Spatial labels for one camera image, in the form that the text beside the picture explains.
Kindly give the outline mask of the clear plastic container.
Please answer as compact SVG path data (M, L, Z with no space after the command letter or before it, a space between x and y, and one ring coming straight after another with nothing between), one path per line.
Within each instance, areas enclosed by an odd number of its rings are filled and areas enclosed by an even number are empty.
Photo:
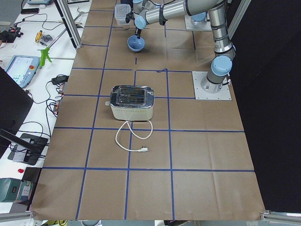
M131 12L129 4L116 4L114 9L114 16L118 26L130 25L130 22L126 22L126 15Z

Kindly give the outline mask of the black phone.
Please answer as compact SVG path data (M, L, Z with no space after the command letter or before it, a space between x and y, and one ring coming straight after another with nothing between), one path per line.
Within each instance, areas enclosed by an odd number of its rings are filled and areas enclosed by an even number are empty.
M23 8L21 10L21 14L37 14L39 13L40 9L39 8Z

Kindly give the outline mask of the reacher grabber tool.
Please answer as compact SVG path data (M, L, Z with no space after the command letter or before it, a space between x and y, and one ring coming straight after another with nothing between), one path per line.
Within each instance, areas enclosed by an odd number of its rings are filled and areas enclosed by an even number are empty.
M83 26L81 25L80 22L76 22L76 20L79 17L81 17L83 14L86 14L86 12L80 11L79 7L77 8L77 11L78 11L79 14L73 19L73 22L74 22L74 26L75 26L75 31L78 34L77 29L78 28L83 28ZM40 68L42 68L45 65L46 59L49 62L52 62L52 60L51 60L51 58L49 56L49 50L61 38L61 36L66 31L70 31L69 27L66 27L45 49L40 49L40 51L41 51L41 58L40 58L40 64L39 64ZM72 32L74 32L74 30L71 30L71 35L70 35L70 39L71 39L71 42L72 42L73 46L75 47L75 49L81 48L82 41L81 41L80 37L76 36L74 38Z

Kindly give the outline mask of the silver white toaster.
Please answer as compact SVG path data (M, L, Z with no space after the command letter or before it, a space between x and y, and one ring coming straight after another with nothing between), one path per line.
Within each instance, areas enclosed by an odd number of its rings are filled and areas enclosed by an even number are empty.
M118 120L147 121L153 117L154 90L147 86L117 85L105 104Z

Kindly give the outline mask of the blue bowl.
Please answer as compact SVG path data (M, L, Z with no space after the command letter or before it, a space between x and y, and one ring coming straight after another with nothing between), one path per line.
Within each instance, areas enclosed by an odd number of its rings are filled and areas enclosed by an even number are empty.
M139 52L144 48L145 41L143 37L132 35L127 39L127 45L130 48L130 50L134 52Z

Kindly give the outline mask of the black power adapter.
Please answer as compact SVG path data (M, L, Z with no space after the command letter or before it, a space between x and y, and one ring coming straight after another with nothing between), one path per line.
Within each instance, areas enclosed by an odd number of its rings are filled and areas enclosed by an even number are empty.
M56 77L52 78L51 79L51 82L53 85L59 85L59 84L62 84L64 82L67 82L69 79L69 76L68 75L57 75Z

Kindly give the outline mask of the black monitor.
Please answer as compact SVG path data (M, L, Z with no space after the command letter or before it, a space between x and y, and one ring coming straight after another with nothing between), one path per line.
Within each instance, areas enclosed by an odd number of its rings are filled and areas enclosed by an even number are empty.
M27 117L33 100L4 71L0 70L0 127L15 135Z

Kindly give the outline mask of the green grey box device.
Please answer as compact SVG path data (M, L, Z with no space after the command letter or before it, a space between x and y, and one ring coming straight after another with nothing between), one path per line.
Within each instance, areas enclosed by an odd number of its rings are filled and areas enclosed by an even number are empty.
M30 199L34 183L15 178L0 179L1 202L25 202Z

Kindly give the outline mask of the aluminium frame post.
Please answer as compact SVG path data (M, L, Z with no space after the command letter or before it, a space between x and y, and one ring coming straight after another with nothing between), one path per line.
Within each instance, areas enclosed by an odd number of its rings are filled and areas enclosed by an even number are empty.
M73 20L72 14L65 0L54 0L54 4L58 10L60 17L65 25L68 35L75 49L82 46L81 38L77 30L76 24Z

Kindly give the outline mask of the yellow screwdriver tool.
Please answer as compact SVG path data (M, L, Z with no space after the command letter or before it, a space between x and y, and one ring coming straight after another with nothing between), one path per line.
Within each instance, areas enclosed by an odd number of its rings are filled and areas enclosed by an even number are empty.
M42 30L40 30L40 31L36 34L35 42L36 42L36 43L39 43L40 40L41 40L41 37L42 37Z

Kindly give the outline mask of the blue teach pendant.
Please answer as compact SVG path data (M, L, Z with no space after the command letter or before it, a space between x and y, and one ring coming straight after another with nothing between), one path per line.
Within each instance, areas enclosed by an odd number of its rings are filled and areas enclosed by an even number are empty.
M37 56L14 55L5 71L21 88L26 88L39 64L40 58Z

